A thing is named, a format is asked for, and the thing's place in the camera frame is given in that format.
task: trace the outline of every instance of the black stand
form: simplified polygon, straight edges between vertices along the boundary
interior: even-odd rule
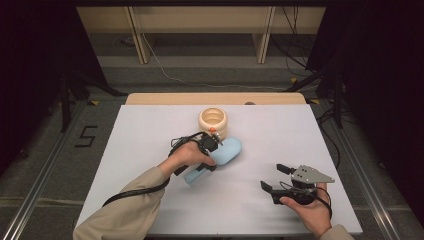
[[[89,92],[85,89],[85,85],[93,85],[112,96],[128,96],[127,93],[119,92],[105,84],[96,81],[87,74],[74,71],[71,75],[65,75],[61,79],[60,98],[62,101],[62,130],[65,132],[71,121],[71,102],[69,101],[69,90],[72,92],[76,100],[86,101]]]
[[[331,91],[334,92],[333,117],[339,128],[343,128],[341,122],[343,72],[348,61],[354,58],[354,49],[358,48],[359,41],[362,39],[361,36],[364,34],[363,26],[366,20],[363,15],[366,10],[366,6],[361,6],[352,15],[351,20],[347,24],[348,27],[342,34],[327,64],[319,67],[317,72],[284,91],[296,92],[315,80],[321,79],[316,93],[318,97],[328,97]]]

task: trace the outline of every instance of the beige sleeve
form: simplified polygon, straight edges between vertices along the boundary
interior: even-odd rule
[[[320,237],[320,240],[353,240],[342,225],[336,225]]]
[[[154,167],[140,175],[121,192],[155,187],[165,181]],[[73,239],[143,239],[156,219],[165,190],[122,198],[99,209],[75,228]]]

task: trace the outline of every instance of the hand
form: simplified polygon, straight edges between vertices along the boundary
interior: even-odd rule
[[[317,187],[327,190],[326,183],[318,183]],[[319,188],[317,189],[317,196],[328,203],[327,193]],[[282,197],[280,202],[293,209],[299,215],[305,227],[317,239],[332,227],[328,208],[318,200],[313,201],[309,205],[300,205],[292,198]]]
[[[159,164],[165,179],[168,179],[179,167],[184,165],[194,165],[199,163],[206,163],[210,166],[215,166],[215,161],[200,152],[197,143],[189,141],[179,147],[171,156]]]

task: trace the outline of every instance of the wrist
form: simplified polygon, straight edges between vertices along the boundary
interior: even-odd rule
[[[322,235],[324,235],[330,229],[331,229],[331,225],[323,226],[322,228],[317,229],[317,231],[315,231],[313,234],[316,239],[320,239]]]
[[[184,166],[184,163],[178,158],[177,155],[171,155],[165,161],[158,165],[159,169],[162,171],[165,179],[168,179],[172,173],[174,173],[178,168]]]

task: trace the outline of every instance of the white tabletop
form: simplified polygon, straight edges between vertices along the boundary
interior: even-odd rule
[[[171,139],[198,131],[196,106],[122,106],[91,190],[80,224],[128,182],[166,159]],[[241,153],[229,164],[207,172],[188,185],[172,176],[153,236],[289,236],[308,233],[297,215],[274,205],[261,189],[265,181],[281,189],[290,177],[276,164],[311,166],[331,176],[333,224],[352,234],[362,229],[347,198],[309,105],[221,105],[228,115],[228,137],[238,138]]]

